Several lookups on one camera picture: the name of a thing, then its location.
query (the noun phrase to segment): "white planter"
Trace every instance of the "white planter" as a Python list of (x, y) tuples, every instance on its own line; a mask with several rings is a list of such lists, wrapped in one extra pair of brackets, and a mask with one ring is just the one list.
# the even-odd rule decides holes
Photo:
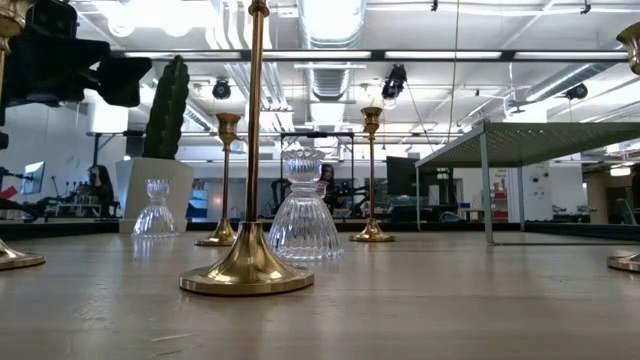
[(176, 160), (133, 158), (116, 164), (118, 198), (122, 207), (120, 233), (130, 234), (136, 218), (149, 203), (147, 179), (167, 179), (171, 184), (167, 203), (176, 230), (187, 229), (187, 206), (191, 199), (193, 168)]

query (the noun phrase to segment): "ribbed glass vase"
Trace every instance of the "ribbed glass vase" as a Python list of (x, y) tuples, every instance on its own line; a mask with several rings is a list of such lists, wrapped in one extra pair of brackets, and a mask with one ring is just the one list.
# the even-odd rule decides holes
[(176, 227), (173, 215), (167, 206), (169, 181), (148, 179), (147, 194), (149, 205), (142, 209), (133, 228), (135, 238), (153, 239), (175, 236)]
[(317, 181), (324, 153), (304, 149), (285, 151), (282, 156), (292, 192), (271, 225), (271, 248), (276, 255), (289, 260), (340, 258), (343, 250), (338, 243), (336, 226), (318, 196)]

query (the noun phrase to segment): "wooden table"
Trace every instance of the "wooden table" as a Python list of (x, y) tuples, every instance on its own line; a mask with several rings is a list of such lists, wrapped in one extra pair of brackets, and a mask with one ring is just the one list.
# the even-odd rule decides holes
[(203, 235), (11, 242), (47, 263), (0, 272), (0, 358), (602, 360), (640, 352), (640, 277), (605, 263), (638, 246), (489, 247), (482, 232), (398, 233), (395, 243), (342, 241), (344, 260), (313, 265), (316, 284), (303, 291), (215, 298), (178, 288), (181, 271), (227, 251), (194, 247)]

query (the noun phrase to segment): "monitor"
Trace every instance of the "monitor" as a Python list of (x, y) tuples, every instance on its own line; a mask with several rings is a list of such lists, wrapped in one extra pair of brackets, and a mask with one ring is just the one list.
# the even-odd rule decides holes
[[(416, 159), (387, 156), (387, 195), (416, 195)], [(438, 170), (420, 168), (420, 196), (428, 196), (429, 185), (438, 183)]]
[(22, 195), (40, 193), (42, 191), (42, 179), (44, 179), (44, 161), (25, 166), (20, 193)]

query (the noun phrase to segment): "brass candlestick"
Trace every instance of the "brass candlestick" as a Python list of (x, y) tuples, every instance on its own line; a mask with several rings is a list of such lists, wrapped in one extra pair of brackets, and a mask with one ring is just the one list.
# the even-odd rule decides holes
[(218, 137), (222, 141), (224, 151), (224, 178), (222, 183), (222, 218), (218, 221), (218, 227), (209, 235), (209, 238), (196, 241), (199, 246), (231, 246), (236, 241), (236, 234), (231, 228), (231, 221), (227, 216), (227, 203), (229, 198), (229, 152), (231, 143), (238, 136), (238, 121), (240, 115), (218, 114)]
[(260, 91), (262, 90), (262, 33), (269, 15), (266, 0), (253, 0), (251, 95), (249, 97), (249, 152), (247, 219), (229, 253), (220, 261), (180, 275), (180, 287), (218, 296), (256, 296), (294, 291), (313, 284), (313, 272), (287, 265), (273, 255), (258, 222), (258, 157), (260, 147)]
[(371, 175), (369, 178), (369, 220), (364, 230), (357, 235), (351, 235), (349, 240), (360, 242), (389, 242), (395, 241), (395, 237), (387, 235), (378, 226), (375, 218), (375, 171), (373, 163), (373, 142), (376, 139), (375, 134), (380, 127), (380, 114), (382, 109), (379, 107), (366, 107), (361, 110), (364, 115), (364, 131), (369, 133), (369, 155), (371, 157)]
[[(9, 39), (24, 30), (25, 16), (32, 4), (32, 0), (0, 0), (0, 97), (4, 80), (4, 58), (10, 53)], [(0, 270), (39, 265), (44, 262), (44, 256), (17, 252), (0, 240)]]
[(616, 40), (623, 43), (629, 53), (629, 66), (634, 74), (640, 75), (640, 22), (624, 29)]
[[(640, 75), (640, 22), (624, 29), (616, 40), (627, 48), (629, 53), (629, 66), (631, 71)], [(640, 254), (631, 256), (609, 256), (607, 265), (618, 270), (640, 272)]]

